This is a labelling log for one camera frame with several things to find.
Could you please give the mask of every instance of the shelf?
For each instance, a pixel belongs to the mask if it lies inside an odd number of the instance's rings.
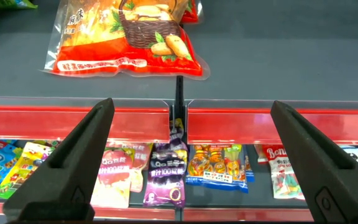
[[[0,98],[0,138],[64,139],[102,99]],[[169,142],[169,107],[162,100],[113,99],[109,138]]]
[[[297,199],[274,199],[268,164],[258,164],[253,146],[246,146],[255,182],[249,193],[186,184],[185,221],[313,221],[307,204]]]
[[[338,144],[358,144],[358,102],[284,101]],[[280,144],[273,101],[194,100],[188,104],[189,144]]]
[[[175,77],[68,78],[44,69],[59,1],[36,10],[0,11],[0,96],[175,98]]]
[[[185,99],[358,101],[358,0],[203,1]]]

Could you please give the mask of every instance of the red candy package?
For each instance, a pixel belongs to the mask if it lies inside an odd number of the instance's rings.
[[[62,0],[45,71],[69,77],[185,75],[209,68],[179,21],[188,0]]]
[[[200,0],[189,0],[181,23],[199,23],[202,15],[202,6]]]

